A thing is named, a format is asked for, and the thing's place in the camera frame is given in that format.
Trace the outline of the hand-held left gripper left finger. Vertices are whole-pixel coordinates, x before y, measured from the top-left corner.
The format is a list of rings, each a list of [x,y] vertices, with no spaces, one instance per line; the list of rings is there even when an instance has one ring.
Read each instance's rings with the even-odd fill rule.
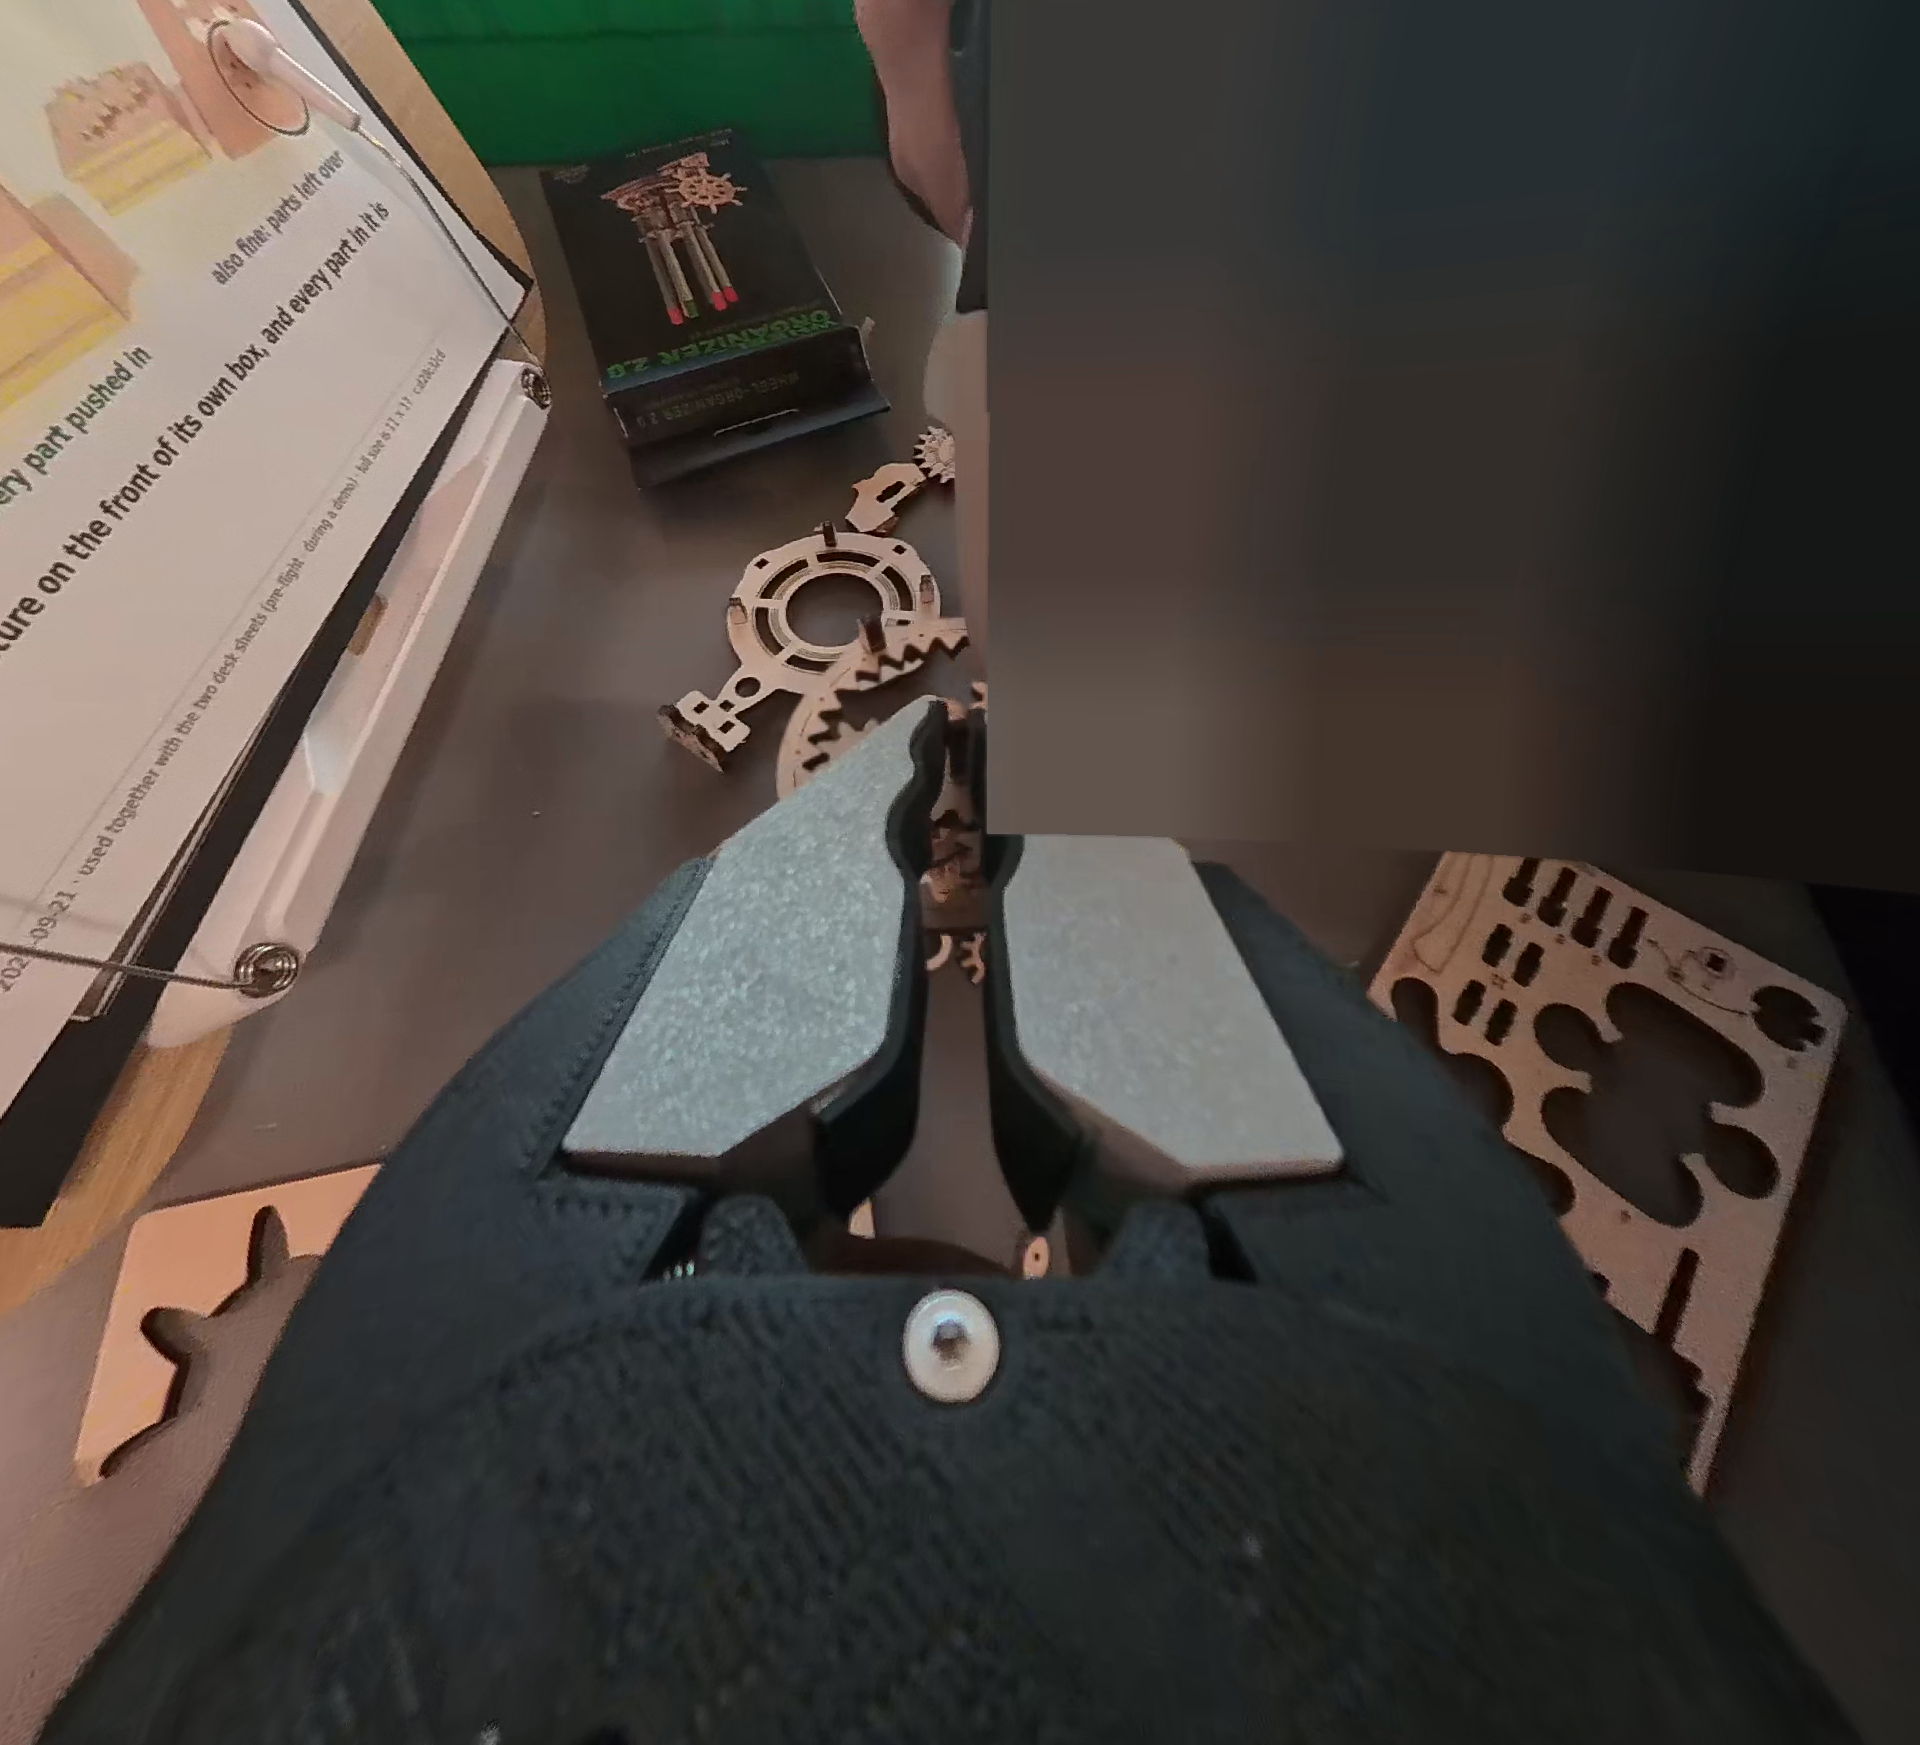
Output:
[[[579,1171],[845,1221],[918,1118],[928,812],[915,703],[709,859],[562,1138]]]

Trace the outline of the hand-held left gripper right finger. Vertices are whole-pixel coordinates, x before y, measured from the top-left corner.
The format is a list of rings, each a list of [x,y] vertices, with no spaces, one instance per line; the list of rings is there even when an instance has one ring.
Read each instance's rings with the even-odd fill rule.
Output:
[[[1342,1147],[1188,850],[1030,837],[993,879],[985,1030],[1005,1185],[1042,1231],[1336,1175]]]

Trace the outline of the small wooden model part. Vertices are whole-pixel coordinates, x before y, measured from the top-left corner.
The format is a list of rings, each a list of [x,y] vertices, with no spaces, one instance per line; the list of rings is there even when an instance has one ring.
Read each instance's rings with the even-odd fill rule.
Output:
[[[928,864],[920,879],[926,926],[956,931],[977,929],[986,893],[985,828],[985,690],[969,706],[948,703],[943,786],[930,807]]]

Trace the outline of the person's right forearm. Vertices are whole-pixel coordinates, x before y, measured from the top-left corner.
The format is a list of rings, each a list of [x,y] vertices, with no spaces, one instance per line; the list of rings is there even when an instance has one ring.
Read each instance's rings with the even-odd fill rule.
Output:
[[[885,156],[915,214],[960,249],[956,311],[986,307],[990,0],[851,0]]]

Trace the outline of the black model kit box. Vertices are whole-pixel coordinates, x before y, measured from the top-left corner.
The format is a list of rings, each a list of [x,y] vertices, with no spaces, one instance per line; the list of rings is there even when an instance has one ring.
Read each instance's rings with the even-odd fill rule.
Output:
[[[890,408],[740,133],[546,168],[540,187],[638,489]]]

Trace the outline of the wooden gear plate part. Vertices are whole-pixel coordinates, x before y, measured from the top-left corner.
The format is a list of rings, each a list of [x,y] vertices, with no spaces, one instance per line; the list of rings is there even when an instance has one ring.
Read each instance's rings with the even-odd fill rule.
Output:
[[[848,720],[851,705],[920,671],[935,653],[954,656],[966,646],[969,628],[958,616],[861,621],[855,643],[800,701],[780,738],[777,801],[804,789],[810,779],[870,735],[872,724]]]

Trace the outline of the wooden cutout sheet with slots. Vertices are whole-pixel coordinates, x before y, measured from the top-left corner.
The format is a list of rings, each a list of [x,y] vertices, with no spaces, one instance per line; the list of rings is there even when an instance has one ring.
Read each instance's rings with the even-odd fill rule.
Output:
[[[1502,1077],[1503,1135],[1562,1182],[1557,1223],[1612,1311],[1692,1374],[1688,1480],[1705,1493],[1849,1020],[1843,1002],[1601,868],[1469,853],[1436,864],[1368,995],[1392,1013],[1411,985],[1436,1006],[1438,1050]],[[1590,1100],[1593,1080],[1551,1056],[1541,1017],[1573,1013],[1617,1046],[1612,1002],[1625,993],[1664,1002],[1752,1077],[1700,1109],[1709,1131],[1762,1152],[1762,1190],[1740,1190],[1692,1148],[1679,1154],[1691,1214],[1659,1218],[1553,1137],[1548,1105]]]

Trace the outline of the white book stand ledge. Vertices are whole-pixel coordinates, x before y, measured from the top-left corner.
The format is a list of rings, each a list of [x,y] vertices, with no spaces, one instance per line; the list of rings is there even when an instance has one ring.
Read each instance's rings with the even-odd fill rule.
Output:
[[[378,581],[185,965],[232,978],[253,948],[301,969],[322,942],[378,802],[493,554],[546,419],[540,366],[498,363]]]

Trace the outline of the instruction sheet on stand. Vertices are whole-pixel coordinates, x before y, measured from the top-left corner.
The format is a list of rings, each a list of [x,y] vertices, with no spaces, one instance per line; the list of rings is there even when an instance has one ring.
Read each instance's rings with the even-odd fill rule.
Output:
[[[446,202],[506,264],[533,255],[493,174],[466,143],[372,0],[296,0],[324,49],[372,97],[413,168],[440,182]],[[105,1105],[75,1147],[60,1197],[34,1228],[3,1231],[2,1311],[43,1295],[127,1218],[180,1150],[226,1056],[230,1030],[265,1010],[247,1002],[214,1032],[128,1047]]]

